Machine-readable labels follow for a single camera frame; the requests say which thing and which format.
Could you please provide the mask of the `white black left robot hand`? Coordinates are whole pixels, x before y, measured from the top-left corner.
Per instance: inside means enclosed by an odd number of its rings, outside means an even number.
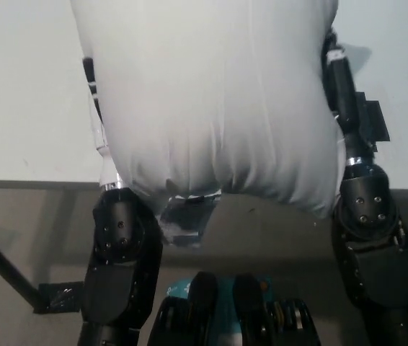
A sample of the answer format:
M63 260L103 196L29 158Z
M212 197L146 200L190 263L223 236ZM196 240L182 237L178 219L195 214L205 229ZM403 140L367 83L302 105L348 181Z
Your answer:
M102 157L102 170L99 185L103 190L117 190L124 188L124 181L117 172L105 136L105 128L99 108L97 83L95 81L94 64L92 58L84 57L82 60L84 73L91 94L93 108L90 110L92 134L98 154Z

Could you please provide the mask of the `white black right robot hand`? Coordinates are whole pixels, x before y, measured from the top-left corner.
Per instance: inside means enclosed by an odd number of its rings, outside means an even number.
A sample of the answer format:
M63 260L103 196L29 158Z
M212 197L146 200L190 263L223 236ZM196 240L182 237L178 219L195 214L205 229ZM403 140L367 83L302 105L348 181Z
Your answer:
M349 60L337 42L337 34L329 29L321 50L324 91L345 143L346 165L373 162L370 145L360 133L360 113Z

